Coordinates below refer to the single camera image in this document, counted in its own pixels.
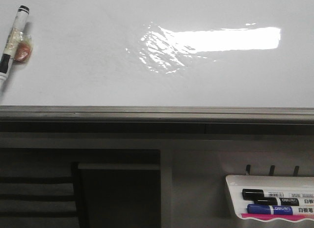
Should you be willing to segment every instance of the white surface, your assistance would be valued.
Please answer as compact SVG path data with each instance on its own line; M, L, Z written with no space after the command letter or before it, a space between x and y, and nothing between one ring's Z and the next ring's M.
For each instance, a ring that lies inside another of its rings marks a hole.
M1 0L1 49L22 4L2 105L314 107L314 0Z
M226 177L226 182L234 208L233 212L240 219L243 219L241 217L241 213L247 213L247 205L253 203L252 201L243 199L242 189L262 189L272 191L293 191L293 192L301 191L309 193L313 193L314 191L313 177L228 175Z

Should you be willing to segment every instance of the blue marker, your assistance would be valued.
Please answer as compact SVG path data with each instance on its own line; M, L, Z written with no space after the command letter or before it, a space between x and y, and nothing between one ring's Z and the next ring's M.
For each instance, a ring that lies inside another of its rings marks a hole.
M270 215L314 215L314 208L311 206L269 206L249 204L247 205L247 212L251 214Z
M9 76L14 56L18 45L22 39L22 31L25 28L26 20L29 15L29 8L21 5L16 14L12 30L8 36L2 58L0 61L0 88Z

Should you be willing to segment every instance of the blue marker cap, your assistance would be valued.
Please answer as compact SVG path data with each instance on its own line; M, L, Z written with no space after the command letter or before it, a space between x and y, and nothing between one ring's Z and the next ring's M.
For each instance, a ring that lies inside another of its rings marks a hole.
M248 204L247 212L253 214L271 214L270 207L268 205Z

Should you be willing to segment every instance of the metal frame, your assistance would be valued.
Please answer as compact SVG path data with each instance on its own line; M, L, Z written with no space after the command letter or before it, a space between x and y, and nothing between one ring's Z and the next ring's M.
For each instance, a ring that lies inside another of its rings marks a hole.
M314 124L314 108L1 106L0 121Z

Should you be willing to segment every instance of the marker holder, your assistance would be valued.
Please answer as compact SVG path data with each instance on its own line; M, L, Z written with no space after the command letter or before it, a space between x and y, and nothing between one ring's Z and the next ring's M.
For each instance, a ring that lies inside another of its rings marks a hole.
M235 220L235 227L238 228L314 227L313 218L303 219L300 218L299 220L296 221L278 217L271 220L261 220L254 217L243 218L242 214L247 213L247 205L254 202L243 199L242 189L262 189L273 191L306 191L306 192L308 191L313 193L314 177L253 176L253 175L226 176L227 201L231 215Z

